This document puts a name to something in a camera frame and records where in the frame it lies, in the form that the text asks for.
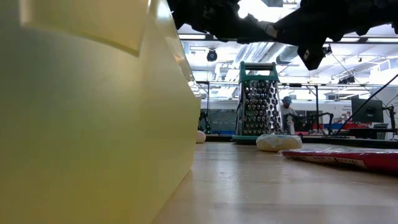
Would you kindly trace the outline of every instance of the dough ball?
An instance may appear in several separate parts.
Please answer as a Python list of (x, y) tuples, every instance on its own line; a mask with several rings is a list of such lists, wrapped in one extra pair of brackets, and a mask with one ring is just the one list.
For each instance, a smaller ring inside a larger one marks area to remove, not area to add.
[(197, 143), (204, 143), (206, 141), (206, 134), (203, 131), (198, 131)]
[(301, 149), (303, 142), (298, 136), (263, 134), (257, 138), (257, 148), (266, 152), (278, 152), (288, 149)]

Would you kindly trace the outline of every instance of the red bag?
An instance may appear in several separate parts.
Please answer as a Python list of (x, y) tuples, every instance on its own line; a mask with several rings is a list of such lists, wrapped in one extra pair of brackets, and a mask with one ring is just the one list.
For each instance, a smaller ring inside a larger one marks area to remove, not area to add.
[(398, 150), (395, 149), (329, 147), (327, 149), (292, 149), (280, 153), (289, 159), (398, 174)]

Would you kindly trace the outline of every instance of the yellow container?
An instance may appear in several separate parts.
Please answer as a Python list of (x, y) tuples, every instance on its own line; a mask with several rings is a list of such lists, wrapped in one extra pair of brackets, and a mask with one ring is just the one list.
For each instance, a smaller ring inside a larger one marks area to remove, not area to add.
[(2, 0), (0, 26), (0, 223), (150, 223), (200, 112), (165, 0)]

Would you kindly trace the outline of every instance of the computer monitor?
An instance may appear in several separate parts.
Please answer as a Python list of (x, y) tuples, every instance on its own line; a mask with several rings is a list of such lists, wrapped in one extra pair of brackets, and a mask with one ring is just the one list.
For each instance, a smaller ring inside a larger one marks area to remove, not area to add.
[[(353, 113), (356, 111), (366, 100), (351, 99), (351, 106)], [(354, 116), (354, 122), (384, 122), (383, 118), (383, 104), (380, 100), (369, 100)]]

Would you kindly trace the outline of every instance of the wooden table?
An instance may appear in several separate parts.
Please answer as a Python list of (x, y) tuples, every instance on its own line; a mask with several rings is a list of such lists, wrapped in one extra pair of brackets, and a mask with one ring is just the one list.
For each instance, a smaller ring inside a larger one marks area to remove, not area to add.
[(192, 171), (154, 221), (397, 222), (396, 177), (291, 161), (255, 146), (212, 142), (197, 145)]

